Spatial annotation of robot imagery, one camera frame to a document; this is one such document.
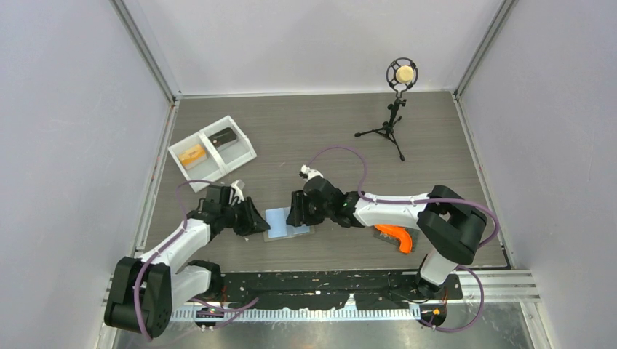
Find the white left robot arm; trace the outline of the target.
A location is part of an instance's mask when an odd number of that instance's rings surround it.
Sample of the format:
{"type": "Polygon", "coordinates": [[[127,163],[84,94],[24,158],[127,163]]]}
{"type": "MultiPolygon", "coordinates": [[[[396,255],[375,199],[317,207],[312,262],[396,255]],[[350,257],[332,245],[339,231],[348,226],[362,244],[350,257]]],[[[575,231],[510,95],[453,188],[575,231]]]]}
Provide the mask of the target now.
{"type": "Polygon", "coordinates": [[[248,236],[270,228],[252,198],[244,195],[241,180],[206,184],[195,209],[180,208],[183,219],[168,237],[139,257],[117,262],[105,325],[141,334],[148,341],[160,336],[173,311],[185,302],[195,297],[213,301],[223,293],[220,266],[191,256],[225,229],[248,236]]]}

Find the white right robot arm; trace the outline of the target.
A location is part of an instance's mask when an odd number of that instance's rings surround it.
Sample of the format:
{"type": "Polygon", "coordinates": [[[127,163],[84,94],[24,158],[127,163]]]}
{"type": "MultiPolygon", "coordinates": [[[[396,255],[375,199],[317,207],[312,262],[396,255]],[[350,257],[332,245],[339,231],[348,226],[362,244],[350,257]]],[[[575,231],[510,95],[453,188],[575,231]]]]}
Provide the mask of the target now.
{"type": "Polygon", "coordinates": [[[343,228],[395,225],[422,232],[432,245],[415,279],[416,291],[436,297],[457,267],[470,265],[485,245],[483,234],[495,215],[486,207],[461,198],[447,186],[414,196],[379,196],[363,190],[343,192],[317,175],[306,177],[292,195],[286,223],[293,227],[331,220],[343,228]]]}

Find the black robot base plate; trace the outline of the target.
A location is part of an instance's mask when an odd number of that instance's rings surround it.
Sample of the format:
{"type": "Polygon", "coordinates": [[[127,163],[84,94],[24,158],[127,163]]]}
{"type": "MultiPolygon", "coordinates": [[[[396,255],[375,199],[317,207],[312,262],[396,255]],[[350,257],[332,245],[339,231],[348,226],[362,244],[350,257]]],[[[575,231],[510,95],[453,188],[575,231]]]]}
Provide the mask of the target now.
{"type": "Polygon", "coordinates": [[[196,299],[221,301],[240,308],[257,299],[260,310],[341,309],[352,300],[361,310],[403,309],[411,303],[461,300],[459,277],[447,277],[432,296],[420,292],[414,270],[334,270],[262,273],[225,273],[215,277],[212,290],[196,299]]]}

